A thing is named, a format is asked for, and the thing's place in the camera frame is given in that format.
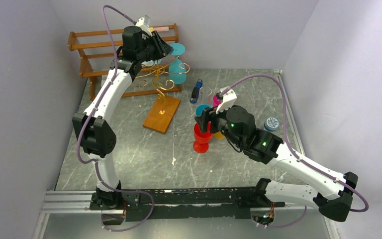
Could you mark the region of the blue wine glass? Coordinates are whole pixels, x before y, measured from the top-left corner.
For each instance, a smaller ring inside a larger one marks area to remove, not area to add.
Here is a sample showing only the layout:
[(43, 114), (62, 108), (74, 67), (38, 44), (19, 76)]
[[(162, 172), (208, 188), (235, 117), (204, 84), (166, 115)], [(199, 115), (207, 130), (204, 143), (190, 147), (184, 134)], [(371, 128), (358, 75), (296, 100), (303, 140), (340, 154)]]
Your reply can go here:
[(185, 47), (180, 43), (172, 43), (173, 51), (171, 55), (174, 56), (174, 61), (169, 65), (168, 74), (169, 79), (173, 80), (176, 85), (182, 84), (186, 81), (186, 67), (179, 57), (185, 53)]
[(203, 113), (203, 110), (206, 109), (206, 108), (209, 109), (209, 108), (211, 108), (211, 106), (210, 106), (210, 105), (207, 105), (207, 104), (199, 105), (199, 106), (196, 108), (196, 110), (195, 110), (195, 115), (196, 115), (197, 117), (201, 116), (202, 113)]

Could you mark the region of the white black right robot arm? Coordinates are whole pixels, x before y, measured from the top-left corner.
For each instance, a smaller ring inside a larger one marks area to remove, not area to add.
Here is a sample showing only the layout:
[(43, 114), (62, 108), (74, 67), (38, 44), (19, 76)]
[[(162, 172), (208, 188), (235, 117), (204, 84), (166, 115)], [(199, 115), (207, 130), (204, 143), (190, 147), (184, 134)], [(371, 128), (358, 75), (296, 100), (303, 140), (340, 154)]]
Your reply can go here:
[(282, 138), (258, 128), (254, 116), (243, 107), (233, 106), (221, 113), (216, 113), (215, 108), (205, 108), (194, 119), (200, 132), (220, 132), (235, 151), (256, 162), (280, 168), (304, 182), (304, 185), (294, 185), (260, 179), (252, 196), (258, 206), (273, 203), (308, 206), (336, 222), (344, 222), (353, 211), (356, 174), (335, 172), (297, 153)]

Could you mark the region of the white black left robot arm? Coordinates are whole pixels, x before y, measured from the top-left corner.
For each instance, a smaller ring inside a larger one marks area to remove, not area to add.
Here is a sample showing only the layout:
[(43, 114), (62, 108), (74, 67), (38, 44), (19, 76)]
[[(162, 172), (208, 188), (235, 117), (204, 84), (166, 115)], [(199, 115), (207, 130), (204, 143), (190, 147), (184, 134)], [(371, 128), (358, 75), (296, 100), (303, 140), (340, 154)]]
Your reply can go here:
[(142, 63), (161, 60), (173, 50), (154, 27), (128, 26), (123, 30), (122, 42), (116, 47), (111, 41), (113, 60), (104, 85), (83, 113), (72, 118), (77, 159), (82, 164), (93, 164), (97, 197), (110, 209), (122, 204), (121, 182), (112, 158), (117, 140), (110, 126), (114, 109), (141, 71)]

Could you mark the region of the gold wire glass rack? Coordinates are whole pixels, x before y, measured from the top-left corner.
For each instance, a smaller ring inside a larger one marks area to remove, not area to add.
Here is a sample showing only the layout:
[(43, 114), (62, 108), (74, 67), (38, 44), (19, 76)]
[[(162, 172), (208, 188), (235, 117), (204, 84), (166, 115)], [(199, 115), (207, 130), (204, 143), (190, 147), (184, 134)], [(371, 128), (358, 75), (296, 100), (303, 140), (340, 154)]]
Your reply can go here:
[(148, 71), (149, 73), (138, 76), (137, 78), (153, 75), (152, 86), (154, 89), (128, 93), (130, 96), (157, 95), (157, 99), (150, 110), (150, 113), (147, 115), (143, 126), (162, 134), (167, 132), (181, 102), (180, 99), (167, 96), (166, 93), (180, 92), (182, 90), (182, 86), (177, 86), (172, 79), (167, 79), (165, 83), (160, 82), (160, 78), (164, 74), (169, 74), (169, 72), (166, 71), (166, 68), (167, 65), (163, 66), (157, 63), (154, 63), (152, 66), (145, 65), (143, 70)]

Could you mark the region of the yellow wine glass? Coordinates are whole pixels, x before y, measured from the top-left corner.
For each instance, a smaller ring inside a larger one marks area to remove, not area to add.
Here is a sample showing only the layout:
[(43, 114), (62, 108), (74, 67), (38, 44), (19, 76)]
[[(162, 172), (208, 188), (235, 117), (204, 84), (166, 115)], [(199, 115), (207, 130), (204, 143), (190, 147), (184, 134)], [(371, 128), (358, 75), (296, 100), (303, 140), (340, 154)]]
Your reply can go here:
[(225, 138), (225, 136), (220, 131), (214, 133), (213, 137), (216, 139), (224, 139)]

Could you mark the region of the pink wine glass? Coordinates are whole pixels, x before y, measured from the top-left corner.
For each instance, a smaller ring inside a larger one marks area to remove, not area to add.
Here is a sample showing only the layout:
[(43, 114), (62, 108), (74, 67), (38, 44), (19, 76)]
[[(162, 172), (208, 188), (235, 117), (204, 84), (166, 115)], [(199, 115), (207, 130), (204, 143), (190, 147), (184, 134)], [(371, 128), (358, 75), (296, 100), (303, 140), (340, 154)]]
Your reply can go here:
[(217, 107), (223, 102), (223, 96), (220, 93), (213, 95), (212, 106)]

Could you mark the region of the clear wine glass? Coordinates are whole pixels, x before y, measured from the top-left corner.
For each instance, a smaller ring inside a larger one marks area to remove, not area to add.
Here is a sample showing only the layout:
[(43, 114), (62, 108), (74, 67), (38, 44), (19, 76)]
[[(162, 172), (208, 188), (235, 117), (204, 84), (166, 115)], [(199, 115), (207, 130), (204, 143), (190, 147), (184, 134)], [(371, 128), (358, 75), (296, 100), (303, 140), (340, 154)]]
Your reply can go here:
[(212, 104), (212, 89), (208, 86), (203, 86), (199, 91), (200, 104), (211, 106)]

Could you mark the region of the red wine glass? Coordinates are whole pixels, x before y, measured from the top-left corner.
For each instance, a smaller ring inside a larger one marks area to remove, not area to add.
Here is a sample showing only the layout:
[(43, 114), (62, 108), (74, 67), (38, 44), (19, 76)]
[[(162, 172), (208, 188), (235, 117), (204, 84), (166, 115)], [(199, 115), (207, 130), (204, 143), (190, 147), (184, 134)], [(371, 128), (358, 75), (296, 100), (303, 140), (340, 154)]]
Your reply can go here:
[(209, 131), (211, 127), (211, 124), (208, 123), (208, 131), (205, 133), (202, 133), (199, 129), (198, 124), (196, 123), (193, 127), (193, 135), (194, 135), (194, 143), (193, 143), (193, 149), (197, 153), (206, 153), (209, 149), (209, 142), (212, 139), (212, 133)]

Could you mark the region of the blue wine glass front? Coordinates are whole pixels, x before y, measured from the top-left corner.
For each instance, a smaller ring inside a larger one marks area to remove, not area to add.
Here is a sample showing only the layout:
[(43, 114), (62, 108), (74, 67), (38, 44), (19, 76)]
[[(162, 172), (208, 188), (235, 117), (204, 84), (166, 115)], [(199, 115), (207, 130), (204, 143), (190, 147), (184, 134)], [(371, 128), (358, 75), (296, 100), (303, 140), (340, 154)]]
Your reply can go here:
[(196, 108), (196, 110), (195, 110), (195, 115), (196, 115), (197, 117), (201, 116), (202, 113), (203, 113), (203, 110), (206, 109), (206, 108), (209, 109), (209, 108), (211, 108), (211, 106), (210, 106), (210, 105), (207, 105), (207, 104), (199, 105), (199, 106)]

